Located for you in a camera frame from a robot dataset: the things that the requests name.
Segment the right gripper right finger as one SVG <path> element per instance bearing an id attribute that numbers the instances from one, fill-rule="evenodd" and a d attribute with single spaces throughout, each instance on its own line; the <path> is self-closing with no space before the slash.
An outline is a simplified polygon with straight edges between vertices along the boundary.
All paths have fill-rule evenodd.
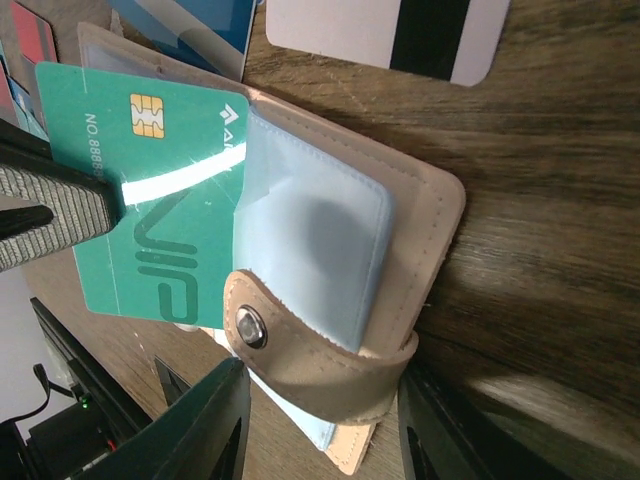
<path id="1" fill-rule="evenodd" d="M 398 420 L 407 479 L 565 477 L 426 369 L 403 373 Z"/>

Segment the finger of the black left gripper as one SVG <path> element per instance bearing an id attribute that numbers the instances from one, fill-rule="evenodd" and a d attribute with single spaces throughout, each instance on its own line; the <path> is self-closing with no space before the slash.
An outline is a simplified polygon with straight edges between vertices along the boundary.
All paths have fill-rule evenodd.
<path id="1" fill-rule="evenodd" d="M 1 195 L 24 207 L 1 212 L 1 270 L 57 253 L 115 227 L 115 187 L 56 163 L 49 144 L 1 122 Z"/>

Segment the teal card front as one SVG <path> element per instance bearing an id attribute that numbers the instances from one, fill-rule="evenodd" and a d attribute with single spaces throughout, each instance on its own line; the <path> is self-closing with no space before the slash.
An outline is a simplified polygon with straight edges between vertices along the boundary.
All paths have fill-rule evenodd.
<path id="1" fill-rule="evenodd" d="M 60 63 L 35 73 L 54 159 L 110 182 L 122 212 L 74 248 L 87 308 L 220 327 L 247 98 Z"/>

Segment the beige leather card holder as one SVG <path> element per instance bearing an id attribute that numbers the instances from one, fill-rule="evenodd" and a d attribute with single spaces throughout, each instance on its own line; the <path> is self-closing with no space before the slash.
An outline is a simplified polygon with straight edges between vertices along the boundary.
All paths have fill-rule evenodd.
<path id="1" fill-rule="evenodd" d="M 465 205 L 453 175 L 100 27 L 82 68 L 244 95 L 242 191 L 223 322 L 206 331 L 344 474 L 415 354 L 417 317 Z"/>

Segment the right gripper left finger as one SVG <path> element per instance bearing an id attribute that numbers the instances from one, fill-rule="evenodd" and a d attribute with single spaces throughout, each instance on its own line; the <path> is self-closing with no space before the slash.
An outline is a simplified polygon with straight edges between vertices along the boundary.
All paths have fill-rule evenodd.
<path id="1" fill-rule="evenodd" d="M 221 362 L 161 417 L 80 479 L 240 479 L 250 418 L 250 378 Z"/>

